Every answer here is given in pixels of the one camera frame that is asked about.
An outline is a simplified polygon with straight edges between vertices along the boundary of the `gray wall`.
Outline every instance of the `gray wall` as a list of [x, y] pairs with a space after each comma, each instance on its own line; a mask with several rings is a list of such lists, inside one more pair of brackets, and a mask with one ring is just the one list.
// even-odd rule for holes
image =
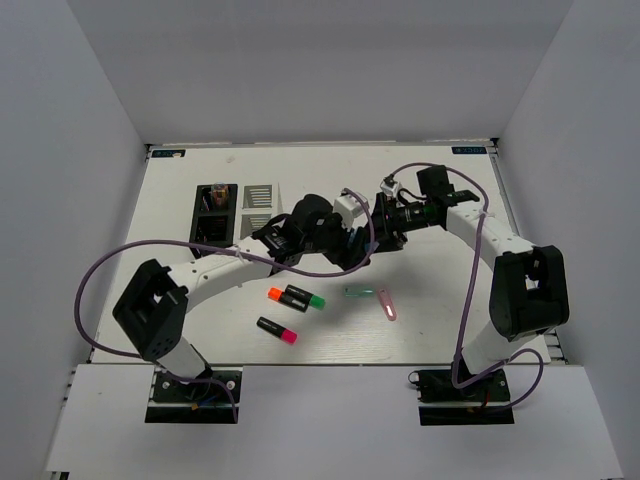
[[576, 1], [502, 141], [525, 234], [565, 254], [570, 322], [620, 462], [640, 478], [640, 3]]
[[498, 136], [571, 0], [69, 0], [147, 143]]
[[[40, 478], [91, 261], [128, 227], [144, 147], [64, 0], [0, 1], [0, 465]], [[108, 275], [87, 297], [95, 331]]]

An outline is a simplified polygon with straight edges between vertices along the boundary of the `purple cable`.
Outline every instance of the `purple cable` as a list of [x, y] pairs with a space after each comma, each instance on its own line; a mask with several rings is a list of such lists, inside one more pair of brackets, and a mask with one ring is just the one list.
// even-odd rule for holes
[[[428, 162], [408, 163], [406, 165], [403, 165], [402, 167], [397, 168], [393, 172], [391, 172], [391, 176], [395, 176], [397, 173], [399, 173], [402, 170], [405, 170], [407, 168], [410, 168], [410, 167], [435, 167], [435, 166], [438, 166], [438, 165], [435, 164], [435, 163], [428, 163]], [[523, 400], [525, 400], [536, 389], [536, 387], [538, 386], [538, 384], [540, 383], [540, 380], [542, 378], [542, 372], [543, 372], [543, 369], [544, 369], [544, 360], [542, 359], [542, 357], [540, 356], [540, 354], [537, 351], [535, 351], [535, 350], [533, 350], [531, 348], [525, 348], [525, 349], [522, 349], [522, 350], [516, 352], [515, 354], [513, 354], [511, 356], [511, 358], [509, 358], [508, 360], [502, 360], [500, 362], [497, 362], [497, 363], [491, 365], [490, 367], [484, 369], [482, 372], [480, 372], [480, 373], [474, 375], [473, 377], [465, 380], [464, 382], [458, 382], [458, 372], [459, 372], [459, 369], [460, 369], [460, 360], [462, 359], [462, 344], [464, 342], [464, 332], [467, 329], [467, 323], [469, 321], [469, 311], [471, 310], [471, 300], [473, 299], [473, 291], [475, 290], [475, 287], [476, 287], [476, 278], [478, 276], [478, 267], [480, 265], [480, 249], [481, 249], [481, 246], [482, 246], [482, 227], [484, 226], [484, 220], [485, 220], [487, 211], [489, 209], [489, 196], [487, 195], [487, 192], [484, 190], [484, 188], [482, 188], [475, 180], [473, 180], [472, 178], [470, 178], [466, 174], [464, 174], [461, 171], [456, 170], [454, 168], [446, 167], [446, 169], [448, 171], [450, 171], [451, 173], [455, 173], [459, 177], [464, 178], [467, 182], [469, 182], [471, 185], [473, 185], [480, 192], [480, 194], [482, 195], [482, 199], [484, 200], [484, 205], [482, 207], [483, 212], [480, 212], [480, 219], [478, 220], [478, 227], [476, 229], [476, 243], [474, 245], [473, 263], [471, 265], [471, 277], [469, 279], [469, 286], [467, 287], [467, 296], [465, 297], [465, 300], [464, 300], [464, 308], [462, 309], [462, 317], [460, 318], [460, 328], [458, 329], [458, 340], [456, 342], [456, 350], [455, 350], [455, 353], [453, 355], [453, 366], [451, 368], [451, 380], [452, 380], [451, 383], [453, 384], [453, 386], [455, 388], [457, 388], [459, 390], [463, 389], [465, 387], [468, 387], [469, 385], [472, 385], [473, 383], [477, 382], [478, 380], [481, 380], [482, 378], [486, 377], [487, 375], [489, 375], [491, 372], [493, 372], [497, 368], [500, 368], [500, 367], [506, 365], [507, 363], [511, 362], [512, 360], [514, 360], [515, 358], [519, 357], [523, 353], [533, 353], [536, 357], [538, 357], [538, 364], [539, 364], [538, 376], [537, 376], [536, 380], [534, 381], [532, 387], [529, 390], [527, 390], [527, 392], [525, 392], [524, 395], [522, 395], [517, 400], [514, 400], [513, 402], [509, 403], [508, 405], [505, 405], [504, 407], [501, 407], [501, 409], [510, 408], [510, 407], [513, 407], [514, 405], [519, 404]]]
[[[348, 193], [349, 195], [351, 195], [353, 198], [356, 199], [356, 201], [360, 204], [360, 206], [362, 207], [365, 216], [367, 217], [367, 224], [369, 225], [369, 238], [373, 239], [375, 238], [375, 230], [373, 228], [373, 220], [371, 219], [371, 213], [369, 213], [369, 209], [368, 209], [368, 205], [367, 202], [365, 200], [363, 200], [362, 198], [360, 198], [360, 196], [355, 193], [354, 191], [345, 188], [344, 192]], [[87, 287], [87, 283], [89, 282], [89, 279], [91, 278], [91, 276], [95, 273], [95, 271], [107, 260], [109, 260], [111, 257], [124, 252], [125, 250], [129, 250], [131, 248], [135, 248], [135, 247], [141, 247], [144, 245], [172, 245], [172, 246], [178, 246], [178, 247], [188, 247], [188, 248], [197, 248], [199, 250], [204, 250], [207, 252], [214, 252], [218, 255], [226, 255], [228, 257], [235, 257], [237, 256], [238, 252], [236, 250], [230, 250], [227, 248], [220, 248], [220, 247], [213, 247], [210, 245], [200, 245], [198, 243], [190, 243], [190, 242], [181, 242], [179, 240], [140, 240], [137, 242], [131, 242], [131, 243], [127, 243], [125, 245], [121, 245], [113, 250], [111, 250], [110, 252], [105, 253], [102, 257], [100, 257], [98, 260], [96, 260], [93, 265], [91, 265], [89, 267], [89, 270], [87, 270], [87, 273], [84, 274], [84, 276], [82, 277], [82, 280], [80, 280], [80, 285], [78, 286], [78, 290], [76, 291], [76, 298], [73, 302], [73, 318], [76, 324], [76, 328], [78, 329], [78, 332], [80, 333], [80, 336], [84, 339], [85, 342], [87, 342], [89, 345], [91, 345], [93, 348], [96, 348], [98, 350], [102, 350], [105, 351], [107, 353], [111, 353], [112, 355], [120, 355], [122, 357], [129, 357], [129, 358], [140, 358], [140, 355], [138, 355], [137, 353], [132, 353], [132, 352], [125, 352], [122, 350], [116, 350], [115, 348], [110, 348], [107, 346], [102, 345], [101, 343], [98, 343], [96, 340], [94, 340], [93, 338], [91, 338], [91, 336], [87, 333], [87, 331], [84, 329], [84, 326], [82, 325], [82, 318], [80, 316], [80, 305], [82, 302], [82, 294], [84, 293], [85, 288]], [[289, 272], [293, 272], [293, 273], [297, 273], [298, 275], [303, 275], [305, 277], [313, 277], [313, 278], [334, 278], [334, 277], [343, 277], [345, 275], [349, 275], [350, 273], [355, 272], [356, 270], [362, 268], [363, 266], [366, 265], [366, 263], [369, 261], [369, 258], [371, 257], [371, 255], [373, 255], [373, 252], [375, 252], [376, 248], [378, 247], [378, 244], [375, 241], [371, 241], [369, 242], [369, 249], [367, 250], [367, 253], [365, 254], [364, 258], [360, 261], [360, 263], [358, 263], [355, 267], [352, 267], [348, 270], [345, 270], [344, 272], [335, 272], [335, 273], [313, 273], [313, 272], [305, 272], [304, 270], [298, 270], [297, 268], [293, 268], [290, 267], [288, 265], [283, 265], [281, 263], [278, 262], [274, 262], [273, 260], [269, 260], [267, 258], [262, 258], [259, 257], [257, 255], [253, 255], [251, 253], [243, 253], [242, 254], [242, 258], [247, 259], [247, 260], [255, 260], [257, 262], [262, 262], [262, 263], [266, 263], [267, 265], [271, 265], [273, 267], [277, 267], [280, 268], [282, 270], [287, 270]], [[171, 372], [167, 372], [167, 374], [169, 374], [169, 376], [171, 376], [172, 378], [174, 378], [175, 380], [178, 380], [180, 382], [184, 382], [184, 383], [212, 383], [215, 385], [218, 385], [219, 387], [221, 387], [224, 392], [227, 394], [227, 397], [229, 397], [229, 400], [231, 402], [231, 409], [233, 411], [233, 418], [234, 420], [237, 422], [238, 421], [238, 413], [236, 410], [236, 405], [235, 402], [233, 401], [233, 395], [231, 394], [231, 391], [227, 388], [227, 386], [220, 382], [219, 380], [216, 380], [214, 378], [187, 378], [187, 377], [179, 377], [177, 375], [172, 374]]]

